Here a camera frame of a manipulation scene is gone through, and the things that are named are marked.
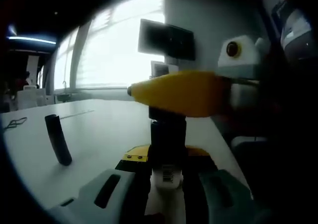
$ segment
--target black object on table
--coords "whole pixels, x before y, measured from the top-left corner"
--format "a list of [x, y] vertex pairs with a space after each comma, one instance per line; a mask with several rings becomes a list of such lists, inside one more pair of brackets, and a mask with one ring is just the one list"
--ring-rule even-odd
[[60, 117], [55, 114], [46, 116], [45, 123], [56, 158], [60, 164], [70, 165], [72, 157], [64, 138]]

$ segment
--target barcode label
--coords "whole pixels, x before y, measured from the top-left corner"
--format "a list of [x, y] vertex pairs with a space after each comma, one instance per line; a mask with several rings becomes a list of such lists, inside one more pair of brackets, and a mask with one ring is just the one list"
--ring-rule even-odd
[[165, 183], [173, 182], [174, 168], [173, 165], [162, 166], [162, 181]]

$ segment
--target window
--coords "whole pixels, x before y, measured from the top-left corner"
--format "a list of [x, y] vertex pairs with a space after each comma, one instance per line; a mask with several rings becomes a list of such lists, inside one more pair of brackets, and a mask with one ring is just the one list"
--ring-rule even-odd
[[151, 61], [164, 56], [138, 52], [140, 20], [164, 23], [163, 0], [128, 0], [92, 21], [79, 60], [76, 88], [127, 87], [149, 79]]
[[54, 90], [70, 87], [71, 63], [79, 29], [75, 29], [60, 44], [54, 67]]
[[37, 84], [40, 86], [40, 88], [43, 88], [43, 69], [44, 69], [44, 66], [42, 66], [38, 74], [38, 79], [37, 79]]

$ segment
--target wall-mounted monitor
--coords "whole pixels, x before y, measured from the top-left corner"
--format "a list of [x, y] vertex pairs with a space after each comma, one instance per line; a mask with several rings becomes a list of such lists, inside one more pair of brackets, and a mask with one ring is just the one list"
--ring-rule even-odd
[[189, 30], [142, 19], [138, 51], [195, 60], [194, 35]]

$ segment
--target white table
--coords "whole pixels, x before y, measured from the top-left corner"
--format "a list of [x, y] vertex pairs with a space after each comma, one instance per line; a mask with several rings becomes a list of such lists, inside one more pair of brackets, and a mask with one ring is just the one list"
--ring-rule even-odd
[[[73, 162], [57, 162], [44, 117], [60, 117]], [[85, 100], [2, 114], [2, 125], [26, 116], [27, 121], [5, 132], [7, 151], [26, 187], [46, 209], [69, 197], [108, 168], [115, 168], [132, 147], [150, 144], [148, 107], [133, 101]], [[205, 149], [219, 169], [247, 186], [234, 156], [210, 118], [187, 118], [186, 145]]]

